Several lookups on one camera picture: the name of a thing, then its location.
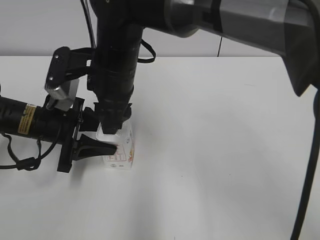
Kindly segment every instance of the white carton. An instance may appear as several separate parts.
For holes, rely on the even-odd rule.
[[[104,134],[100,124],[96,132],[96,139],[100,142],[117,146],[116,153],[113,156],[102,157],[107,168],[131,169],[135,154],[135,144],[130,119],[125,121],[122,129],[118,130],[114,135]]]

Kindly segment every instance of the white table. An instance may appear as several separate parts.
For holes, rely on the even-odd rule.
[[[1,95],[42,105],[50,57],[0,57]],[[0,171],[1,240],[285,240],[311,148],[310,87],[294,95],[277,57],[159,58],[135,78],[132,170],[100,157],[56,172]],[[82,79],[78,96],[93,106]],[[13,139],[19,157],[35,140]],[[0,139],[1,164],[12,164]],[[320,237],[320,176],[302,240]]]

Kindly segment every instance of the robotic arm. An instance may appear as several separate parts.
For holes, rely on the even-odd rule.
[[[90,0],[90,3],[97,16],[96,48],[61,47],[55,51],[45,82],[49,95],[43,107],[0,97],[0,132],[7,138],[7,134],[12,134],[52,142],[53,147],[62,144],[60,172],[68,173],[73,160],[116,152],[114,145],[86,136],[77,139],[77,135],[81,131],[95,132],[99,125],[104,134],[114,135],[131,117],[129,101],[134,91],[140,45],[144,43],[144,28],[182,38],[202,29],[276,53],[282,57],[298,96],[310,85],[320,87],[320,0]],[[94,111],[83,110],[84,100],[76,98],[78,78],[84,75],[88,75],[87,89],[98,99]],[[318,97],[315,106],[318,119]],[[316,133],[313,141],[316,147],[312,145],[310,157],[313,165],[308,167],[303,189],[309,194],[319,154],[320,136]],[[19,170],[36,169],[47,154],[18,161],[10,149],[9,146]],[[299,208],[297,216],[300,225],[308,200],[309,196],[300,202],[302,212]],[[298,239],[297,226],[291,239]]]

